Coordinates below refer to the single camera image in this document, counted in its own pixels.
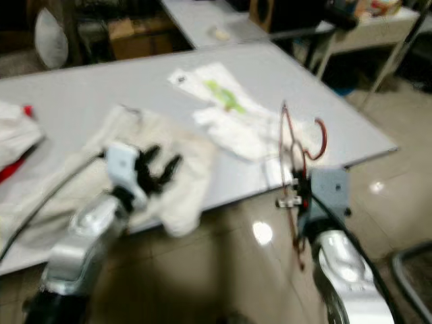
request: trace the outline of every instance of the glossy floor tile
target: glossy floor tile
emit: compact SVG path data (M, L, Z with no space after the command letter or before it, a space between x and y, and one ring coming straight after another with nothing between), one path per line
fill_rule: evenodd
M432 238L432 96L398 84L360 113L400 150L350 170L346 223L375 260ZM159 228L120 240L97 282L88 322L213 324L237 311L256 324L326 323L311 249L301 271L288 216L275 208L280 196L274 190L208 211L185 238ZM22 303L36 292L42 269L0 278L1 324L22 323Z

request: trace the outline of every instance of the white cloth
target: white cloth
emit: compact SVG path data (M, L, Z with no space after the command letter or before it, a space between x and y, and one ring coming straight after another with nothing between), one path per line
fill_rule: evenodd
M197 110L192 116L220 147L249 161L278 156L279 114L253 101L221 63L205 65L191 72L177 69L168 80L176 88L210 103L212 107ZM207 85L209 82L230 92L240 108L227 110L226 96L215 94ZM297 139L304 147L312 152L319 150L319 127L314 126L313 121L310 124L294 118L292 121ZM284 132L284 144L287 147L291 144L288 126Z
M22 108L0 101L0 171L16 162L43 133Z
M217 152L215 145L156 113L117 106L111 110L97 134L80 151L68 157L63 167L35 188L33 195L18 206L0 205L0 246L34 205L41 201L44 193L114 140L136 145L142 150L154 144L160 145L160 155L150 164L155 175L162 172L176 153L184 158L163 194L151 196L145 211L132 214L129 226L137 228L157 217L172 236L185 236L193 231L199 224L201 205L211 180ZM110 188L105 162L98 159L42 208L17 244L25 244L29 248L52 247L64 235L72 214Z

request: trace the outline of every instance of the white desk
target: white desk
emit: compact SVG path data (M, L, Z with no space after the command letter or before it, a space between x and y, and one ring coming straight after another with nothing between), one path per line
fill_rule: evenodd
M183 35L196 49L278 38L294 38L329 32L334 29L332 24L321 22L316 28L267 34L249 20L248 12L236 11L225 0L161 0L161 2ZM230 35L229 40L215 38L210 33L214 27L227 32Z
M295 118L312 121L321 117L328 131L329 164L353 165L396 149L347 102L275 45L217 47L0 80L0 99L33 105L48 138L16 174L0 185L0 201L13 204L25 193L37 190L45 176L96 132L114 103L153 109L204 134L194 124L191 113L206 104L173 89L167 77L176 68L189 70L214 61L223 63L264 107L279 111L286 99ZM248 163L221 151L203 209L279 185L266 180L260 163ZM49 249L18 242L0 267L0 275L43 262Z

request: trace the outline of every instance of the small object on table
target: small object on table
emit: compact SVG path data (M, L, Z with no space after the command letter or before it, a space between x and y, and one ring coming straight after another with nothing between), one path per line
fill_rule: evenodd
M367 9L372 16L389 16L395 15L401 8L400 0L372 0L371 6Z
M231 38L231 36L228 32L226 32L222 29L219 29L216 26L210 27L209 33L210 33L210 35L214 36L215 38L219 39L220 41L228 41Z

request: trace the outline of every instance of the red cloth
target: red cloth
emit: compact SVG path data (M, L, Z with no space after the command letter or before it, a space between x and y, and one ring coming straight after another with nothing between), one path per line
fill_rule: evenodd
M33 107L32 106L25 106L23 108L23 112L29 116L32 117L33 113ZM26 159L24 157L21 157L18 161L15 163L12 163L11 165L8 165L3 170L0 171L0 183L5 181L8 177L12 176L16 170L20 168L20 166L24 163Z

